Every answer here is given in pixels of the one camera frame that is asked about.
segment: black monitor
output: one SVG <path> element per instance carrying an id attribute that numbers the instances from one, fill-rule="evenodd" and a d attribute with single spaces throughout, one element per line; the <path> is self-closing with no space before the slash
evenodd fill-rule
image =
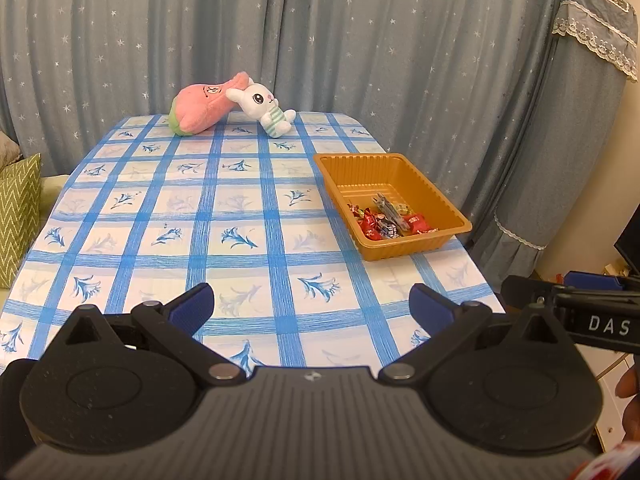
<path id="1" fill-rule="evenodd" d="M 633 274 L 640 274 L 640 206 L 622 231 L 615 247 Z"/>

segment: human hand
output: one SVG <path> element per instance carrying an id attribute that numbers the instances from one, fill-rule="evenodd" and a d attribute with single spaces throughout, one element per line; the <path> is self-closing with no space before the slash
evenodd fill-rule
<path id="1" fill-rule="evenodd" d="M 636 366 L 633 365 L 625 372 L 616 385 L 616 395 L 621 399 L 635 396 L 625 408 L 622 415 L 622 427 L 625 430 L 624 440 L 640 441 L 640 392 Z"/>

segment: table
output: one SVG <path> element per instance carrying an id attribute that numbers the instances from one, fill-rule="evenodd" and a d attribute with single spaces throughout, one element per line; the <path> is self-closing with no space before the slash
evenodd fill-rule
<path id="1" fill-rule="evenodd" d="M 270 139 L 241 112 L 174 136 L 166 116 L 125 118 L 82 160 L 0 317 L 0 368 L 38 358 L 81 303 L 129 312 L 199 282 L 214 315 L 196 338 L 257 364 L 381 366 L 428 338 L 408 311 L 416 282 L 502 311 L 462 245 L 364 262 L 314 153 L 379 153 L 345 115 L 300 113 Z"/>

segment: basket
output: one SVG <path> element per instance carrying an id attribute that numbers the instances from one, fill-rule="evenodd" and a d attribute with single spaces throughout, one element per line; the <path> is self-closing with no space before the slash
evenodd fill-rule
<path id="1" fill-rule="evenodd" d="M 314 155 L 324 185 L 351 232 L 356 247 L 367 261 L 442 247 L 453 235 L 471 231 L 471 222 L 405 156 L 399 153 Z M 433 233 L 385 240 L 369 240 L 348 204 L 375 207 L 378 193 L 391 202 L 405 203 L 437 227 Z"/>

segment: stuffed animal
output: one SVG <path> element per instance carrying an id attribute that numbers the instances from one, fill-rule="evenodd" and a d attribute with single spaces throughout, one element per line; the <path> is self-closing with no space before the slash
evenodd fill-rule
<path id="1" fill-rule="evenodd" d="M 286 134 L 296 118 L 295 110 L 283 112 L 273 94 L 265 86 L 254 83 L 251 78 L 246 89 L 230 88 L 226 91 L 226 97 L 238 103 L 249 117 L 260 120 L 267 135 L 273 138 Z"/>
<path id="2" fill-rule="evenodd" d="M 222 85 L 190 85 L 183 88 L 171 104 L 169 127 L 180 136 L 206 130 L 234 107 L 234 102 L 226 97 L 226 90 L 241 92 L 247 88 L 249 81 L 247 73 L 240 72 Z"/>

